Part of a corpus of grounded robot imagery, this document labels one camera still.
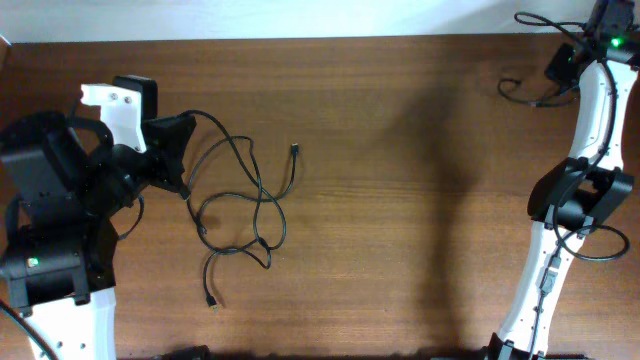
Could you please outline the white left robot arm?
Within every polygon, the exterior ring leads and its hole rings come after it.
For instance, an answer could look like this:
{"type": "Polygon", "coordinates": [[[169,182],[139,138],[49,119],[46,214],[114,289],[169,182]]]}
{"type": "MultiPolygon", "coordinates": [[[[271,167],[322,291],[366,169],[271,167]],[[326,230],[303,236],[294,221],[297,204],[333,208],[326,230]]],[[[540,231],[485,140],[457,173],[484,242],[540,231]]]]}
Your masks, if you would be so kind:
{"type": "Polygon", "coordinates": [[[113,259],[122,236],[111,219],[142,206],[148,186],[190,196],[183,157],[192,115],[159,116],[148,78],[118,76],[80,91],[98,119],[44,111],[1,133],[1,162],[18,189],[5,215],[2,310],[37,359],[115,357],[113,259]]]}

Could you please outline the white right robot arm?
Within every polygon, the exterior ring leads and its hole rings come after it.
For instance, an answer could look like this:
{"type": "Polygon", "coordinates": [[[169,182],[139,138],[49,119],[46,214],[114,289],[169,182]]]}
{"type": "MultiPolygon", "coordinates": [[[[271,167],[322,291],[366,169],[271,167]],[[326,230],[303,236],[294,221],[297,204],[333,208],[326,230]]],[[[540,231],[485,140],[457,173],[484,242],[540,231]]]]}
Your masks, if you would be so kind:
{"type": "Polygon", "coordinates": [[[514,18],[528,26],[549,26],[568,37],[545,70],[556,90],[530,101],[535,108],[565,105],[563,95],[579,95],[579,113],[569,154],[534,186],[527,212],[531,243],[514,302],[499,330],[477,359],[547,359],[552,318],[574,260],[603,263],[623,257],[629,238],[611,255],[589,256],[580,249],[587,236],[608,230],[607,218],[634,186],[624,172],[621,139],[627,102],[639,77],[635,4],[598,0],[590,18],[570,32],[570,23],[554,22],[525,11],[514,18]]]}

